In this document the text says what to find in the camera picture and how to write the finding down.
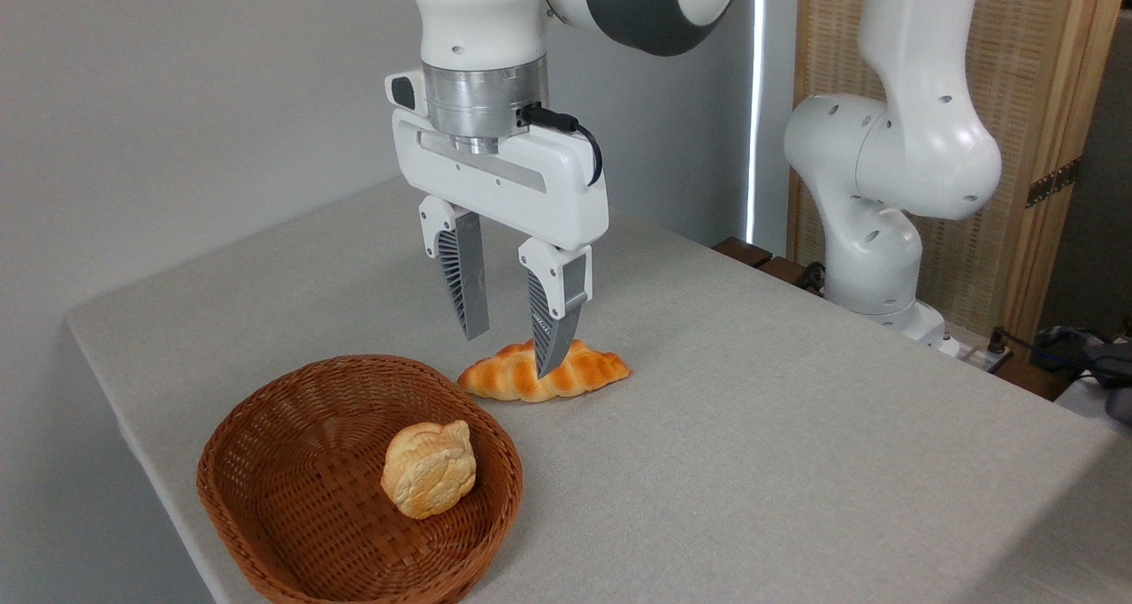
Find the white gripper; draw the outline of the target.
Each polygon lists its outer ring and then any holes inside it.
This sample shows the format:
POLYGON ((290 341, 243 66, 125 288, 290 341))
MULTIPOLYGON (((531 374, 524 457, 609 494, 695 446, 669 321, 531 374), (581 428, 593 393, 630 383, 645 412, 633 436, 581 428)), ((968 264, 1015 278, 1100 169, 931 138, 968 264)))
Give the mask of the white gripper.
POLYGON ((389 75, 385 90, 394 104, 401 172, 428 195, 419 204, 424 253, 440 262, 466 340, 490 327, 478 214, 531 236, 518 254, 528 271, 537 376, 544 378, 569 353, 582 307, 592 297, 590 244, 609 226, 604 181, 592 180, 592 144, 531 126, 501 141, 497 153, 458 150, 430 124, 424 74, 389 75))

